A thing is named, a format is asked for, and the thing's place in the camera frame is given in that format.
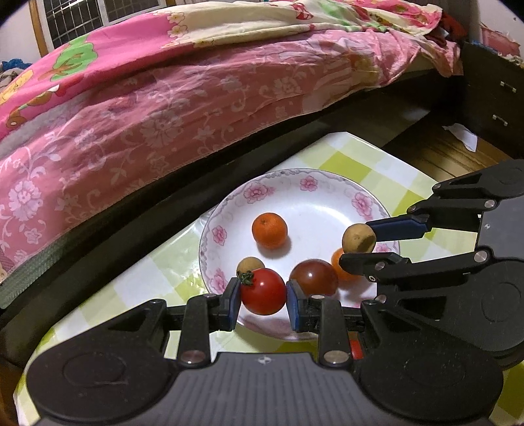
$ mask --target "orange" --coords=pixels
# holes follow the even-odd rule
[[[339,265],[340,256],[344,254],[344,249],[339,248],[331,256],[331,266],[335,269],[336,274],[339,277],[339,280],[342,281],[351,281],[358,278],[358,275],[351,275],[350,273],[344,271]]]
[[[275,250],[283,246],[288,237],[288,226],[276,213],[262,213],[251,226],[253,238],[265,249]]]

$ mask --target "floral plate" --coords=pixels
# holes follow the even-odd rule
[[[265,212],[279,214],[288,225],[288,243],[281,249],[265,250],[253,239],[251,225]],[[237,188],[215,208],[200,240],[200,271],[208,291],[222,294],[240,260],[255,256],[287,281],[303,260],[330,262],[348,226],[388,217],[372,194],[345,177],[315,169],[270,172]],[[399,253],[398,241],[378,243],[375,251]],[[375,295],[376,285],[361,278],[342,283],[335,296],[343,306],[359,307]],[[283,340],[316,337],[293,332],[285,306],[274,315],[259,316],[242,305],[238,323]]]

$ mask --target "green checkered tablecloth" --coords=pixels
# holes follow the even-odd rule
[[[435,181],[415,168],[350,135],[334,133],[275,167],[317,168],[338,173],[371,191],[392,216],[403,214],[416,201],[431,195]],[[33,357],[90,327],[104,322],[147,300],[162,298],[168,305],[181,305],[206,293],[200,277],[198,248],[209,212],[166,241],[148,256],[84,302],[56,324],[42,339]],[[433,230],[420,240],[402,241],[401,254],[412,261],[441,258],[469,252],[475,244],[472,233]],[[286,343],[256,334],[241,326],[232,333],[210,335],[213,357],[217,352],[314,352],[315,342]],[[174,357],[178,335],[174,332],[166,356]],[[15,392],[21,424],[37,419],[22,377]],[[505,387],[492,420],[498,426],[524,421],[524,367],[505,372]]]

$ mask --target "white paper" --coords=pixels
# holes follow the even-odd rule
[[[442,128],[453,133],[459,141],[462,141],[468,151],[477,151],[478,136],[470,132],[463,125],[455,123],[449,127],[442,126]]]

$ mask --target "drawer handle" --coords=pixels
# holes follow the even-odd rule
[[[493,120],[500,120],[504,124],[504,127],[508,126],[508,122],[504,120],[502,117],[499,117],[498,115],[493,114]]]
[[[511,91],[512,91],[513,93],[517,93],[517,89],[516,89],[516,88],[514,88],[512,85],[510,85],[510,84],[508,84],[508,83],[505,83],[504,81],[501,81],[501,82],[500,82],[500,86],[501,86],[501,87],[507,87],[508,89],[511,89]]]

